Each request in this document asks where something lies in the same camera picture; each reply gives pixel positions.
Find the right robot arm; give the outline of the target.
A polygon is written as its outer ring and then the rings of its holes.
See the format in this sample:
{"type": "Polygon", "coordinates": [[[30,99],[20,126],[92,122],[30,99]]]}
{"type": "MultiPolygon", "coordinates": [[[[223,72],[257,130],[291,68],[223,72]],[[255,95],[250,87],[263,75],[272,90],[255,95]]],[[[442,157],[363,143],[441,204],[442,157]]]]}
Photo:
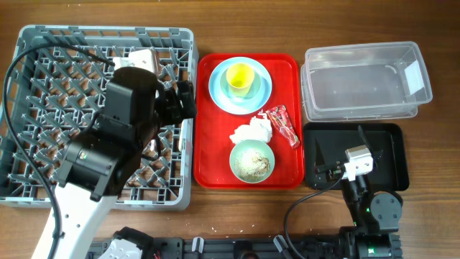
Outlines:
{"type": "Polygon", "coordinates": [[[354,221],[341,227],[333,245],[334,258],[401,258],[400,238],[395,234],[402,216],[403,199],[394,191],[374,191],[368,174],[377,169],[377,154],[362,127],[363,144],[345,150],[346,160],[327,164],[316,143],[315,172],[340,185],[344,201],[354,221]]]}

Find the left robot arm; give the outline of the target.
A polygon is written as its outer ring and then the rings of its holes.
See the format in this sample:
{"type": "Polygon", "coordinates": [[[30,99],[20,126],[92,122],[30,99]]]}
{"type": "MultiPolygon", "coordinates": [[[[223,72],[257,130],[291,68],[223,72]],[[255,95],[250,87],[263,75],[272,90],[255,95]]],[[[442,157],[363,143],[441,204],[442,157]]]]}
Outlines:
{"type": "Polygon", "coordinates": [[[86,127],[68,141],[57,173],[52,209],[33,258],[84,258],[142,153],[161,127],[197,115],[191,81],[165,88],[148,70],[124,67],[106,84],[106,100],[86,127]]]}

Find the red snack wrapper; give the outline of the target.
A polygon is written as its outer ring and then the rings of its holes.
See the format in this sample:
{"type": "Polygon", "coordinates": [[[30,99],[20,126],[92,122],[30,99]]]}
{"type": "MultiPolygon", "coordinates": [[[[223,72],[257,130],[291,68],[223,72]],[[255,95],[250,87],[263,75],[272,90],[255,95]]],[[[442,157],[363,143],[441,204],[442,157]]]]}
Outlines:
{"type": "Polygon", "coordinates": [[[300,140],[295,133],[285,105],[272,107],[266,111],[266,114],[276,130],[289,142],[291,148],[297,148],[300,140]]]}

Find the white napkin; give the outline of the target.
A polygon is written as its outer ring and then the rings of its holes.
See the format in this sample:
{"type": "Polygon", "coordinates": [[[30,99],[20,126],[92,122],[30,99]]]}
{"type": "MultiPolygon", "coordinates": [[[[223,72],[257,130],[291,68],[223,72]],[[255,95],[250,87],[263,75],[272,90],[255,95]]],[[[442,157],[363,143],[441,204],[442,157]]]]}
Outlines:
{"type": "Polygon", "coordinates": [[[271,121],[267,116],[263,118],[252,117],[249,124],[238,126],[229,139],[236,145],[244,140],[259,140],[269,143],[272,139],[271,121]]]}

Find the white plastic fork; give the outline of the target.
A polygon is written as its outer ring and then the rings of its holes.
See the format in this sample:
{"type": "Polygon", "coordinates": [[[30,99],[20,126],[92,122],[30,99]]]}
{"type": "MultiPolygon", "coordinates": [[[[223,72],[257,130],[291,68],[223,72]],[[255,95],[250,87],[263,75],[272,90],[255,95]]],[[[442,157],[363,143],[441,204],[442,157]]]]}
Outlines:
{"type": "Polygon", "coordinates": [[[157,150],[157,144],[155,140],[150,141],[150,147],[149,147],[151,152],[155,152],[157,150]]]}

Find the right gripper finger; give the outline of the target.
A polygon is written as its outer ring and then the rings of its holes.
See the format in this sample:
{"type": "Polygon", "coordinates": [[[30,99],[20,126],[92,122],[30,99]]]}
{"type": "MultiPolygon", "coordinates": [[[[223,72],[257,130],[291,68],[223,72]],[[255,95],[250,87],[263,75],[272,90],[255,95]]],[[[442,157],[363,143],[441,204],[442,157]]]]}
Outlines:
{"type": "Polygon", "coordinates": [[[358,133],[359,133],[359,136],[360,138],[362,139],[364,145],[368,148],[368,150],[370,151],[370,154],[373,158],[373,168],[374,169],[378,169],[378,162],[380,160],[380,158],[382,157],[382,154],[383,154],[383,150],[378,150],[378,151],[375,151],[372,146],[370,145],[370,142],[369,140],[367,139],[367,136],[364,132],[364,130],[362,129],[362,126],[359,125],[358,126],[358,133]]]}
{"type": "Polygon", "coordinates": [[[335,162],[327,163],[324,160],[323,153],[321,151],[321,146],[317,139],[315,139],[316,145],[316,161],[315,174],[324,174],[327,180],[339,180],[345,173],[344,163],[340,160],[335,162]]]}

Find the white plastic spoon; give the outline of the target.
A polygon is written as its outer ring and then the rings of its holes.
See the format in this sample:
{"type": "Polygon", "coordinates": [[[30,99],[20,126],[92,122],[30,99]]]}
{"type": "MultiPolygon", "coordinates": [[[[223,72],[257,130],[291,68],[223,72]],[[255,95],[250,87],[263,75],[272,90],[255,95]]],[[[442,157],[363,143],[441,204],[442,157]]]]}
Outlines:
{"type": "Polygon", "coordinates": [[[183,120],[180,126],[180,134],[179,134],[179,140],[178,140],[178,150],[181,152],[183,149],[183,139],[184,139],[184,131],[187,126],[187,120],[183,120]]]}

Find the rice and food scraps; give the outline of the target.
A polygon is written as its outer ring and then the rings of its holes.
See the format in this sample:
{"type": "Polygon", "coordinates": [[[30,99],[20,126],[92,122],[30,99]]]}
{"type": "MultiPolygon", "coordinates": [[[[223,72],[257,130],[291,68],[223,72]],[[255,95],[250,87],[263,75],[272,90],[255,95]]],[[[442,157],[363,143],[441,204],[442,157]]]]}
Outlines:
{"type": "Polygon", "coordinates": [[[261,181],[271,170],[268,158],[260,151],[249,148],[235,161],[236,173],[244,181],[261,181]]]}

